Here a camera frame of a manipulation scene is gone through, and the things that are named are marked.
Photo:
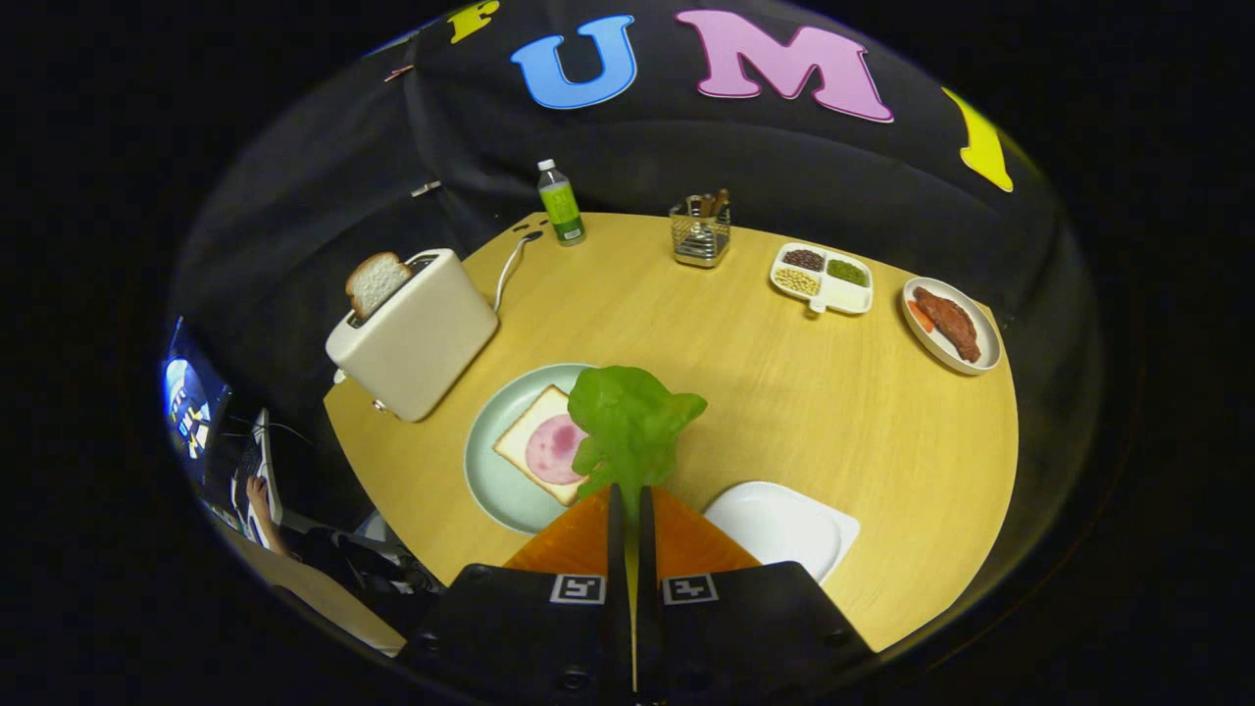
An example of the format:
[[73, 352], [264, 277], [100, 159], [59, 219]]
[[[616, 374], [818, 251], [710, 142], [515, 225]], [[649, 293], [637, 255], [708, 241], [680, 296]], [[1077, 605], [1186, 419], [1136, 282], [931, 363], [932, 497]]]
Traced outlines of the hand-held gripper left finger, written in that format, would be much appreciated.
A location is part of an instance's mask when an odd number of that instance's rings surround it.
[[566, 510], [505, 566], [466, 566], [397, 658], [453, 702], [629, 702], [622, 492]]

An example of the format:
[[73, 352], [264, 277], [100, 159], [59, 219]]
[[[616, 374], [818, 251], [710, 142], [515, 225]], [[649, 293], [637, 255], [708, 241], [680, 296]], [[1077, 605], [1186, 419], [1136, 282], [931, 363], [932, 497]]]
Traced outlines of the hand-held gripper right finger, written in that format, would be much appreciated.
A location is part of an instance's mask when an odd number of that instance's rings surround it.
[[761, 563], [671, 493], [639, 495], [643, 702], [825, 702], [876, 653], [794, 561]]

